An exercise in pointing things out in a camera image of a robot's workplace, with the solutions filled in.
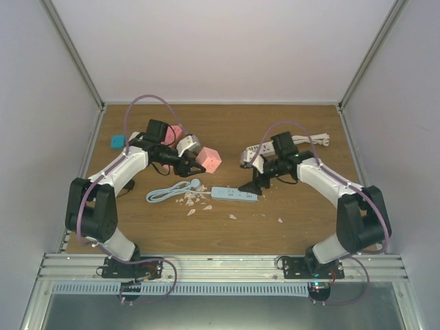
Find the pink triangular power socket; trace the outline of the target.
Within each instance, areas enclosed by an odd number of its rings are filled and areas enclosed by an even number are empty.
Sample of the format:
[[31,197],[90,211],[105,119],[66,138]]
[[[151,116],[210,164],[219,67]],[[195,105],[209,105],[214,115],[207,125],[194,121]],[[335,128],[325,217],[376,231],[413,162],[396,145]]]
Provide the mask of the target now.
[[162,144],[173,148],[174,145],[178,143],[182,133],[182,128],[179,125],[168,126],[166,136]]

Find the black charger plug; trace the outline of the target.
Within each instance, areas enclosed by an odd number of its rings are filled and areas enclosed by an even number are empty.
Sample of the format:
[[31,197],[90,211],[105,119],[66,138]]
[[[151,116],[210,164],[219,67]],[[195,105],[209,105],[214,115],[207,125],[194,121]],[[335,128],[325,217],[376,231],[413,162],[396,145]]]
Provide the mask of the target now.
[[133,179],[129,180],[122,188],[122,190],[116,196],[117,198],[122,197],[130,193],[135,187],[135,181]]

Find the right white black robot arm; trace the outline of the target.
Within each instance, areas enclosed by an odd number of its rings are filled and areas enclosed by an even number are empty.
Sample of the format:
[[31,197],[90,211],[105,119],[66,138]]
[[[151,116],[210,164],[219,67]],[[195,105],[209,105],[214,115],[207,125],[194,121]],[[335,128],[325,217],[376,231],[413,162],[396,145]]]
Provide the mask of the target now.
[[252,180],[239,187],[245,193],[261,195],[272,179],[289,175],[295,183],[314,188],[336,209],[335,234],[305,252],[305,272],[320,278],[329,267],[376,243],[388,244],[392,234],[381,190],[353,183],[331,170],[312,151],[299,151],[288,132],[274,135],[268,159],[260,148],[242,152],[240,165],[253,170]]

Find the blue cube adapter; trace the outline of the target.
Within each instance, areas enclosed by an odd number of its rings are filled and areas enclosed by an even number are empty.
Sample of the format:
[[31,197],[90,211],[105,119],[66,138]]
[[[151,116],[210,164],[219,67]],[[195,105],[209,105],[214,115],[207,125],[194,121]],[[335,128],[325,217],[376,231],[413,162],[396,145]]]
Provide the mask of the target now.
[[111,138],[110,147],[113,150],[123,149],[125,145],[125,137],[123,135],[113,135]]

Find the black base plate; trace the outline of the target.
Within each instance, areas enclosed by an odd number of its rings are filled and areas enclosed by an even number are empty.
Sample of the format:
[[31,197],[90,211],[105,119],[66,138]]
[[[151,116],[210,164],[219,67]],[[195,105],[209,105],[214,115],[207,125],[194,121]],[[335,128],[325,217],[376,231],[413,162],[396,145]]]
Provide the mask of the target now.
[[128,264],[106,258],[103,265],[96,268],[96,274],[102,278],[131,278],[134,281],[152,281],[162,277],[163,258],[141,257],[140,260],[141,263]]
[[320,264],[308,256],[282,255],[276,258],[274,265],[283,272],[284,279],[333,280],[345,277],[339,260]]

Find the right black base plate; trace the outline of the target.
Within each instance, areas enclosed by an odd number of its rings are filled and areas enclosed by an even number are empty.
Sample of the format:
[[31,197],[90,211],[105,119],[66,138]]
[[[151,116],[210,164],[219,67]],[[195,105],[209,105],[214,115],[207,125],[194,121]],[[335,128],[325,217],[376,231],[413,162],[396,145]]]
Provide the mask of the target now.
[[284,279],[333,280],[345,277],[339,260],[320,264],[308,256],[282,255],[276,258],[274,265],[283,272]]

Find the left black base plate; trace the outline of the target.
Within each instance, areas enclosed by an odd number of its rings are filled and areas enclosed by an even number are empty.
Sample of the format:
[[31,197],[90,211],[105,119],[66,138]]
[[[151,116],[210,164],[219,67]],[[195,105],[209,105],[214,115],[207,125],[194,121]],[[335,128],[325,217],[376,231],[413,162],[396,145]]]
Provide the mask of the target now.
[[141,257],[140,260],[141,263],[128,264],[106,258],[103,265],[96,268],[96,274],[102,278],[131,278],[134,281],[152,281],[162,277],[163,258]]

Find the pink block socket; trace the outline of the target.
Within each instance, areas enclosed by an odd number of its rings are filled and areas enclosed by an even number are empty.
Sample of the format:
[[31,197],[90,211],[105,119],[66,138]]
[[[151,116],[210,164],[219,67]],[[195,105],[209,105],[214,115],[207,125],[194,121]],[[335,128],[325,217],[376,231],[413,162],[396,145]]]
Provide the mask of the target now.
[[196,157],[196,162],[202,165],[207,173],[213,174],[221,165],[222,159],[216,150],[203,147]]

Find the aluminium frame rail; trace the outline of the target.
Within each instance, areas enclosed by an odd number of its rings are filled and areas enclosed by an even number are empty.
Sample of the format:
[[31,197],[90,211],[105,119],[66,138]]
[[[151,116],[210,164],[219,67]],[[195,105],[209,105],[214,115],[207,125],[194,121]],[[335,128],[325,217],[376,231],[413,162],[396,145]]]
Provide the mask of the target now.
[[[189,283],[282,283],[283,272],[275,266],[274,255],[166,255],[175,265],[177,280]],[[98,281],[96,269],[103,265],[103,254],[46,254],[37,273],[39,280]],[[343,282],[407,282],[402,259],[398,255],[359,255],[343,260]]]

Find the light blue power strip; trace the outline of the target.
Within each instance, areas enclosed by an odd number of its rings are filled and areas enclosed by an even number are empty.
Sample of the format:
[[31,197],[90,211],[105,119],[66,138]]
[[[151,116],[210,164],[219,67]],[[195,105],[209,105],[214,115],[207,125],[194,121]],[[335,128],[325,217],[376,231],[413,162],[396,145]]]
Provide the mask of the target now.
[[230,187],[212,187],[210,195],[212,199],[223,200],[223,201],[239,201],[239,202],[257,202],[258,195],[241,192],[237,188]]

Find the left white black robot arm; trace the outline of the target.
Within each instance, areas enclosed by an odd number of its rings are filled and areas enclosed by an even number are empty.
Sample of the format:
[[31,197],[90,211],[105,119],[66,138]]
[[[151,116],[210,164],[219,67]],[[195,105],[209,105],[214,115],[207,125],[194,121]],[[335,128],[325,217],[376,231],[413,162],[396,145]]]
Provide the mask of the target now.
[[118,228],[116,197],[120,191],[150,165],[168,165],[179,177],[206,171],[195,161],[199,139],[189,134],[176,146],[165,145],[169,127],[165,122],[150,120],[145,132],[132,133],[121,154],[109,165],[87,179],[74,179],[69,187],[66,229],[76,233],[79,240],[102,247],[118,261],[118,270],[127,278],[141,272],[142,262],[135,256],[137,245]]

